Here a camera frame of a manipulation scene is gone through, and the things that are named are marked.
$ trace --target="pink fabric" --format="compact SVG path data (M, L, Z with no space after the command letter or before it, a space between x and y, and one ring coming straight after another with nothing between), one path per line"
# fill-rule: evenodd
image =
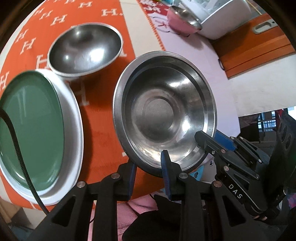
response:
M145 195L137 199L131 200L128 204L139 214L157 210L157 205L154 199L150 195ZM92 210L91 220L94 218L95 210ZM117 204L117 234L118 241L122 241L122 234L124 231L132 224L132 222L137 218L134 211L127 205L127 203ZM88 241L92 239L94 222L89 225L89 235Z

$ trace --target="oval plate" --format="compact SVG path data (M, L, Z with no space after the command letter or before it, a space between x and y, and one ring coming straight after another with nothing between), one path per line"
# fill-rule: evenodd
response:
M37 72L23 72L5 89L0 107L13 123L35 189L49 188L59 174L64 153L64 122L54 87ZM8 127L2 119L0 157L13 179L28 188Z

